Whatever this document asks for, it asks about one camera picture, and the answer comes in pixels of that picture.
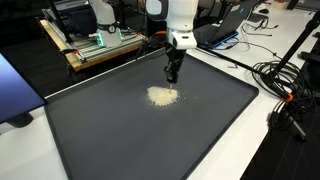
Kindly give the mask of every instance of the pile of sand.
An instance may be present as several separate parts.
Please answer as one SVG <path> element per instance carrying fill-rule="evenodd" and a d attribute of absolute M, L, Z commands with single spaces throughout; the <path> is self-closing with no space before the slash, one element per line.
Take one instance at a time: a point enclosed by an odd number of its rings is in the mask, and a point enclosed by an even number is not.
<path fill-rule="evenodd" d="M 173 102 L 176 102 L 179 97 L 178 91 L 161 87 L 150 87 L 148 89 L 148 98 L 156 106 L 167 106 Z"/>

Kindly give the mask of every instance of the black tray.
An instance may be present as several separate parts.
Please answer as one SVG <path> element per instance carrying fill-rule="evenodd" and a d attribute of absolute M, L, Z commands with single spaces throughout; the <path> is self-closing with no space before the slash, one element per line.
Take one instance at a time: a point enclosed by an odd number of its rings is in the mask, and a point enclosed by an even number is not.
<path fill-rule="evenodd" d="M 179 101 L 155 107 L 147 89 L 169 85 L 167 57 L 152 56 L 48 99 L 69 179 L 185 179 L 258 95 L 257 88 L 187 56 L 174 86 Z"/>

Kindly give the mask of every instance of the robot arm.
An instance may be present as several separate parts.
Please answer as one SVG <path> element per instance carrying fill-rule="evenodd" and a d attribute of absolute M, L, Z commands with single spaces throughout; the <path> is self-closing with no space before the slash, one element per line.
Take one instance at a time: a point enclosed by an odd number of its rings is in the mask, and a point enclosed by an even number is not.
<path fill-rule="evenodd" d="M 103 0 L 89 0 L 97 18 L 97 39 L 101 47 L 113 47 L 121 44 L 120 29 L 113 8 Z"/>
<path fill-rule="evenodd" d="M 187 49 L 194 49 L 193 19 L 197 12 L 198 0 L 147 0 L 148 16 L 155 21 L 167 22 L 166 53 L 168 66 L 164 68 L 167 81 L 176 84 L 178 72 Z"/>

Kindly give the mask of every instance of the monitor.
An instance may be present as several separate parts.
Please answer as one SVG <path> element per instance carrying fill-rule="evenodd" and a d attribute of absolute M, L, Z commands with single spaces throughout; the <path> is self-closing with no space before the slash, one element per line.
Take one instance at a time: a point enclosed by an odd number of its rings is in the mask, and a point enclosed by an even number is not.
<path fill-rule="evenodd" d="M 10 123 L 44 104 L 46 101 L 0 53 L 0 124 Z"/>

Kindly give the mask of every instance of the chair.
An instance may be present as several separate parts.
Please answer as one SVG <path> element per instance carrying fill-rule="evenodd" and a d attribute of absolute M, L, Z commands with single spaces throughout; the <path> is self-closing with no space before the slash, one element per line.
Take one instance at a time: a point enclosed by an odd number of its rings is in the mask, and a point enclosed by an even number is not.
<path fill-rule="evenodd" d="M 195 25 L 196 28 L 204 26 L 206 24 L 214 24 L 214 23 L 219 24 L 219 22 L 221 20 L 223 20 L 223 18 L 225 16 L 225 12 L 226 12 L 227 8 L 229 7 L 229 5 L 231 4 L 231 2 L 228 0 L 220 0 L 220 3 L 221 3 L 221 7 L 220 7 L 219 15 L 218 16 L 211 16 L 212 11 L 215 6 L 215 0 L 211 1 L 211 6 L 208 3 L 203 4 L 201 1 L 199 2 L 198 14 L 196 16 L 197 17 L 196 25 Z M 202 12 L 206 9 L 207 10 L 210 9 L 210 10 L 208 10 L 209 13 L 206 15 L 201 15 Z"/>

